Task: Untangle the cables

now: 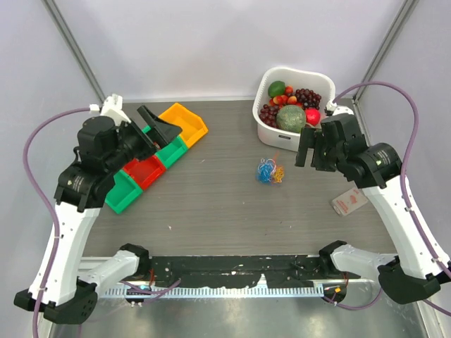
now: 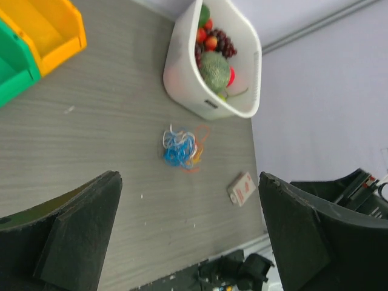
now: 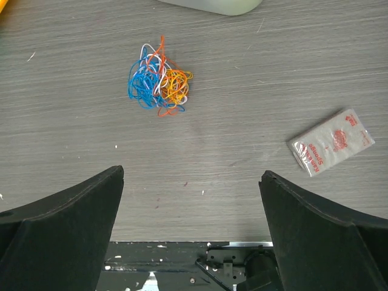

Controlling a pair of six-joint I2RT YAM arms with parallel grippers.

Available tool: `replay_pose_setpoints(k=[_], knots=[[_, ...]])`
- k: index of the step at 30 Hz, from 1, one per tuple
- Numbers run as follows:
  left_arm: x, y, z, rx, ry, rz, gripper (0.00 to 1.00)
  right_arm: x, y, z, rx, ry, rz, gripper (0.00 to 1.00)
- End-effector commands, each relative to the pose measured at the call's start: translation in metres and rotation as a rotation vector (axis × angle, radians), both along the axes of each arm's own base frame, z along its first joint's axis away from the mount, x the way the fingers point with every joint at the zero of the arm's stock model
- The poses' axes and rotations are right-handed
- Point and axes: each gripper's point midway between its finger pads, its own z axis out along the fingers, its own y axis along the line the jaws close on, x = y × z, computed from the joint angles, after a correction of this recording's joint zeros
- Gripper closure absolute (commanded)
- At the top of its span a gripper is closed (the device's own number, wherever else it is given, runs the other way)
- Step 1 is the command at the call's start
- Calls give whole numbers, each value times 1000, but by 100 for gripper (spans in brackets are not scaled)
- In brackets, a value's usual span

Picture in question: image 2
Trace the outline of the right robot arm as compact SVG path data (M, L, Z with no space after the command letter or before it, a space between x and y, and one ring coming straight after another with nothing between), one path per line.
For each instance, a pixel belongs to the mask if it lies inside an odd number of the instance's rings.
M349 210L387 219L387 177L379 180L357 169L333 181L292 181L290 184Z

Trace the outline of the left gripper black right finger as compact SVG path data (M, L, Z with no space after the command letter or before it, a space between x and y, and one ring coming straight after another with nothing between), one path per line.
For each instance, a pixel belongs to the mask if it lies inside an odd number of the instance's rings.
M266 172L258 190L284 290L387 289L387 219L341 207Z

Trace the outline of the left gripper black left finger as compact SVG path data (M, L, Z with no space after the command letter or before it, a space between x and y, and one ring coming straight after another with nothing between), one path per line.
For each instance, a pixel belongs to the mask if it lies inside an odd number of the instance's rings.
M97 290L122 191L119 172L1 218L1 290Z

